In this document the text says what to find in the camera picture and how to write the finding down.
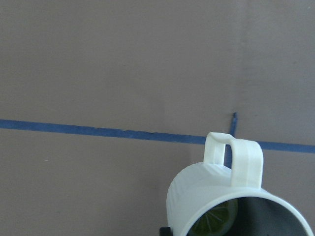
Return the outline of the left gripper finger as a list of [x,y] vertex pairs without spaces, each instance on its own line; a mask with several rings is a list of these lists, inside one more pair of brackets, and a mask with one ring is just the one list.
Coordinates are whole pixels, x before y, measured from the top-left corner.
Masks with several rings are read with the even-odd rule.
[[159,236],[173,236],[170,227],[161,227],[159,229]]

